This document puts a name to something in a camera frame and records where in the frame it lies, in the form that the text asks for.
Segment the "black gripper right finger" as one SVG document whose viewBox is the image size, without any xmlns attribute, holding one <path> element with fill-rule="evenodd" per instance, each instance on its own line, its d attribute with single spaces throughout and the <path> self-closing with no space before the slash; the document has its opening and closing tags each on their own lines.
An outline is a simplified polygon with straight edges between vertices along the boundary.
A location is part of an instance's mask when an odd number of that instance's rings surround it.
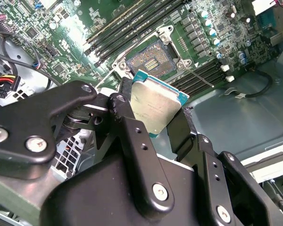
<svg viewBox="0 0 283 226">
<path fill-rule="evenodd" d="M 282 213 L 242 163 L 230 152 L 217 154 L 198 134 L 189 108 L 180 109 L 167 125 L 176 161 L 195 173 L 196 204 L 206 226 L 280 226 Z"/>
</svg>

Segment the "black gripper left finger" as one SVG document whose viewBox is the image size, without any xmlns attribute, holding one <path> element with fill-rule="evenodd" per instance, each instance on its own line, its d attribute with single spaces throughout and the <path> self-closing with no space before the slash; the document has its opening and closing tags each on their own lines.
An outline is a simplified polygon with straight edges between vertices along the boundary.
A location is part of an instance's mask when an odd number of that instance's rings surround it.
<svg viewBox="0 0 283 226">
<path fill-rule="evenodd" d="M 50 169 L 56 155 L 53 122 L 85 104 L 92 106 L 91 129 L 97 147 L 95 165 L 119 154 L 138 212 L 162 219 L 175 198 L 143 122 L 133 114 L 132 80 L 106 97 L 82 81 L 73 81 L 0 108 L 0 175 L 35 179 Z"/>
</svg>

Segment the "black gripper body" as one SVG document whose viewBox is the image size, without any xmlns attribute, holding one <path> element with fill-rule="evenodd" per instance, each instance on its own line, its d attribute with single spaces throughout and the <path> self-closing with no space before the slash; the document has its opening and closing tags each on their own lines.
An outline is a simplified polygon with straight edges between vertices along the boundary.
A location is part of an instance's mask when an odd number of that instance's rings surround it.
<svg viewBox="0 0 283 226">
<path fill-rule="evenodd" d="M 159 221 L 135 207 L 125 165 L 117 154 L 57 186 L 40 213 L 41 226 L 200 226 L 192 168 L 158 156 L 175 197 Z"/>
</svg>

